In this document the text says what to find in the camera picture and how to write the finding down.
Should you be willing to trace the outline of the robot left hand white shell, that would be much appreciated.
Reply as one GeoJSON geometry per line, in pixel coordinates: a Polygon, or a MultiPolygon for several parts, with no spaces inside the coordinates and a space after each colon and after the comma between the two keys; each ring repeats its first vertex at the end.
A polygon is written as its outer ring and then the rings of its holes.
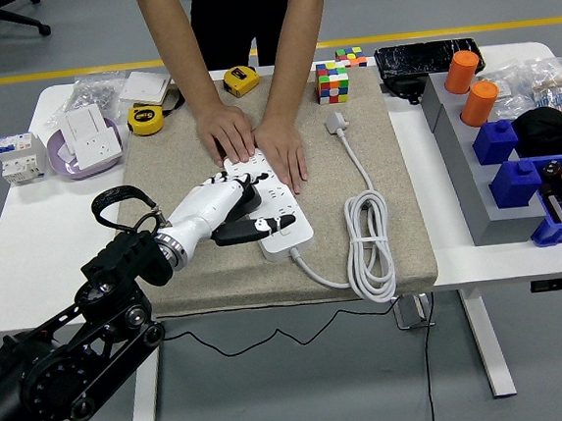
{"type": "Polygon", "coordinates": [[[262,202],[255,185],[266,177],[249,173],[230,176],[222,171],[194,187],[155,235],[173,269],[186,266],[197,243],[205,239],[218,246],[238,245],[269,237],[293,224],[294,215],[244,218],[262,202]]]}

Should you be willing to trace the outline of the person's left hand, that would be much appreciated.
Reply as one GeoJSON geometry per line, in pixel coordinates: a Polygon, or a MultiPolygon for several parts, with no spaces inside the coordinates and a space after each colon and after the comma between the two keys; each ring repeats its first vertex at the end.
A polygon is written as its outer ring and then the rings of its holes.
{"type": "Polygon", "coordinates": [[[266,157],[280,182],[300,194],[308,168],[299,131],[292,120],[266,118],[253,131],[257,147],[266,157]]]}

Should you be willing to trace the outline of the person's right hand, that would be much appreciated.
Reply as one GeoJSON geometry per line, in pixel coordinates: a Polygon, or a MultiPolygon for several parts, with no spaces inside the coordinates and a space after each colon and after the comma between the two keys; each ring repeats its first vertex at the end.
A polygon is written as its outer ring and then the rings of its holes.
{"type": "Polygon", "coordinates": [[[224,166],[226,157],[236,163],[254,155],[252,125],[241,109],[211,104],[196,111],[195,118],[197,134],[218,167],[224,166]]]}

